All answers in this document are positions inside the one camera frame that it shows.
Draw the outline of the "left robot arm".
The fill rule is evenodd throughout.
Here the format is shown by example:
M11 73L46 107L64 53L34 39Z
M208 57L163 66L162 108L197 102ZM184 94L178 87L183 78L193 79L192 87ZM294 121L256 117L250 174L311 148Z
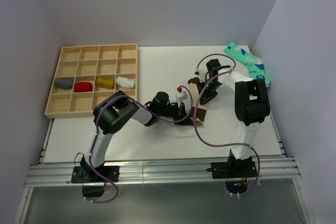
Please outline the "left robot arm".
M71 183L117 182L118 166L106 166L105 155L112 137L120 131L129 120L138 121L149 127L166 120L175 125L193 125L190 113L186 112L182 101L171 103L169 95L158 92L145 105L135 102L123 91L108 97L93 110L95 124L94 137L88 154L83 154L79 165L73 168Z

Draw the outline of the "cream and brown striped sock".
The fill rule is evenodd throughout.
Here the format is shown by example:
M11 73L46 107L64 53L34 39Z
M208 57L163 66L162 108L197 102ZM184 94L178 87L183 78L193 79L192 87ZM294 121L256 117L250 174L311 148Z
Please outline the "cream and brown striped sock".
M189 79L189 81L187 82L187 88L190 91L191 95L188 93L189 98L185 101L183 101L184 105L185 105L185 110L187 112L187 114L190 112L189 117L192 119L193 122L193 115L194 115L194 110L195 110L195 105L196 105L196 101L199 97L199 91L197 88L197 83L199 82L199 78L198 77L194 77L192 79ZM196 126L197 127L203 127L205 118L206 118L206 112L209 108L209 105L199 105L197 106L197 111L196 111Z

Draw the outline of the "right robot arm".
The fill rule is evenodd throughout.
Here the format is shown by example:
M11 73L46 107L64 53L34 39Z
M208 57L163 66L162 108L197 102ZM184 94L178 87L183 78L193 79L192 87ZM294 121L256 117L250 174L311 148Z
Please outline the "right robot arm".
M225 85L234 91L234 111L239 121L235 143L230 143L229 157L225 162L211 163L207 170L214 179L257 177L253 145L261 123L270 114L266 83L263 79L252 79L222 66L218 59L206 64L207 70L196 68L196 84L199 91L195 107L205 105L217 96L216 89Z

